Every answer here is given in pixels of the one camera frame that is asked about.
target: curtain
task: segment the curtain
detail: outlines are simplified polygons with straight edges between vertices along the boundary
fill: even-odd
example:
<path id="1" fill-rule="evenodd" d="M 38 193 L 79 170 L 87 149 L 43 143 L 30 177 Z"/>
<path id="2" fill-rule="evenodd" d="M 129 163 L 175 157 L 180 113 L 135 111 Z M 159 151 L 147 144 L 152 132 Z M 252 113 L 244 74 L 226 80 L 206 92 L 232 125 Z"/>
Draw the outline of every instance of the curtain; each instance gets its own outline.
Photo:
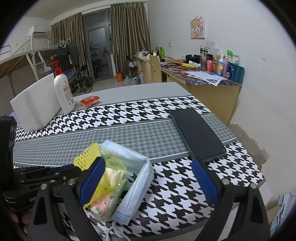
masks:
<path id="1" fill-rule="evenodd" d="M 133 56 L 142 48 L 150 50 L 150 39 L 143 2 L 111 5 L 112 51 L 117 73 L 123 74 L 126 56 Z"/>
<path id="2" fill-rule="evenodd" d="M 71 42 L 77 44 L 77 48 L 79 51 L 80 68 L 86 64 L 83 23 L 81 13 L 72 15 L 52 25 L 51 38 L 64 40 L 71 38 Z M 63 71 L 66 71 L 71 68 L 68 56 L 59 56 L 59 61 Z"/>

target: glass door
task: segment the glass door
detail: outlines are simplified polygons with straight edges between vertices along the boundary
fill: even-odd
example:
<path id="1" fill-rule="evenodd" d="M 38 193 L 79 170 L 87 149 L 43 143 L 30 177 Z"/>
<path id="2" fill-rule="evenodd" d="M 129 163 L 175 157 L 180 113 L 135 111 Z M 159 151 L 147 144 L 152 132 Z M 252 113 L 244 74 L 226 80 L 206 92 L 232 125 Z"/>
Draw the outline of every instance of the glass door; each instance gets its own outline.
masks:
<path id="1" fill-rule="evenodd" d="M 113 78 L 108 10 L 84 16 L 88 65 L 94 81 Z"/>

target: screw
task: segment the screw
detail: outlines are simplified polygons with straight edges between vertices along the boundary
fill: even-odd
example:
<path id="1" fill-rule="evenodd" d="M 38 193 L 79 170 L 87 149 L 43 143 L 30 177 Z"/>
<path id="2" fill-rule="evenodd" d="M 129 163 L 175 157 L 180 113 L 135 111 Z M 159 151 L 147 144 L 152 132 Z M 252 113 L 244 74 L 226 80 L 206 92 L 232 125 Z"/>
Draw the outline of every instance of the screw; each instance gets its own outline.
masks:
<path id="1" fill-rule="evenodd" d="M 76 183 L 75 179 L 70 179 L 70 180 L 68 181 L 68 184 L 69 184 L 70 186 L 74 185 L 75 183 Z"/>
<path id="2" fill-rule="evenodd" d="M 47 188 L 47 184 L 46 183 L 43 183 L 42 185 L 41 185 L 41 189 L 42 190 L 45 190 Z"/>
<path id="3" fill-rule="evenodd" d="M 257 188 L 257 185 L 256 185 L 255 183 L 251 183 L 251 184 L 250 184 L 250 187 L 251 187 L 252 189 L 256 189 L 256 188 Z"/>
<path id="4" fill-rule="evenodd" d="M 230 184 L 230 181 L 227 178 L 224 178 L 224 179 L 222 179 L 222 183 L 224 185 L 229 185 Z"/>

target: desk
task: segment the desk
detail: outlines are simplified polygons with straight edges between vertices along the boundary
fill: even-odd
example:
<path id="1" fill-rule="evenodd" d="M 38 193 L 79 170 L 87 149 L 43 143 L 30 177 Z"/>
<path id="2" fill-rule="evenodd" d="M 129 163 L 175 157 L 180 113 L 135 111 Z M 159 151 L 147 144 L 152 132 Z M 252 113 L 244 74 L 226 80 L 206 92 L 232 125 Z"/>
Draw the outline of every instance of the desk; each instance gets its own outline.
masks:
<path id="1" fill-rule="evenodd" d="M 100 96 L 102 102 L 84 109 L 79 101 L 89 95 Z M 225 145 L 227 156 L 208 164 L 219 178 L 228 178 L 235 185 L 256 183 L 265 205 L 272 198 L 242 144 L 204 104 L 176 83 L 120 87 L 77 96 L 74 101 L 74 112 L 54 117 L 42 130 L 17 129 L 14 165 L 66 165 L 91 143 L 106 139 L 147 156 L 155 179 L 130 224 L 118 227 L 131 238 L 156 241 L 182 235 L 178 239 L 194 241 L 213 212 L 193 176 L 188 151 L 169 117 L 170 110 L 194 108 Z M 128 175 L 130 181 L 135 178 Z M 66 211 L 62 216 L 71 230 Z M 111 223 L 97 225 L 106 232 Z M 112 240 L 126 241 L 113 232 L 111 236 Z"/>
<path id="2" fill-rule="evenodd" d="M 140 76 L 140 73 L 143 72 L 144 74 L 144 82 L 145 84 L 155 83 L 155 81 L 151 77 L 151 66 L 150 66 L 150 60 L 147 57 L 138 57 L 134 56 L 134 58 L 137 61 L 137 69 L 138 69 L 138 75 Z M 171 57 L 164 57 L 166 62 L 176 62 L 178 59 L 171 58 Z"/>
<path id="3" fill-rule="evenodd" d="M 162 72 L 167 75 L 167 82 L 176 82 L 193 96 L 204 103 L 226 126 L 228 125 L 242 85 L 223 80 L 216 87 L 206 81 L 188 77 L 186 71 L 195 71 L 186 67 L 164 66 Z"/>

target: cartoon girl picture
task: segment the cartoon girl picture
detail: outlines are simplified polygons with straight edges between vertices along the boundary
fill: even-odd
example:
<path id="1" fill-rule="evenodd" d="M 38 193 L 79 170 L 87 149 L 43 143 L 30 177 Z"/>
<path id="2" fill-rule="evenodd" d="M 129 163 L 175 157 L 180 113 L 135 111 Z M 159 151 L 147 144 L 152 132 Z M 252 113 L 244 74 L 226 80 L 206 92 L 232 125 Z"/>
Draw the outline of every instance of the cartoon girl picture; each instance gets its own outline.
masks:
<path id="1" fill-rule="evenodd" d="M 204 38 L 204 18 L 196 17 L 190 23 L 190 35 L 192 39 Z"/>

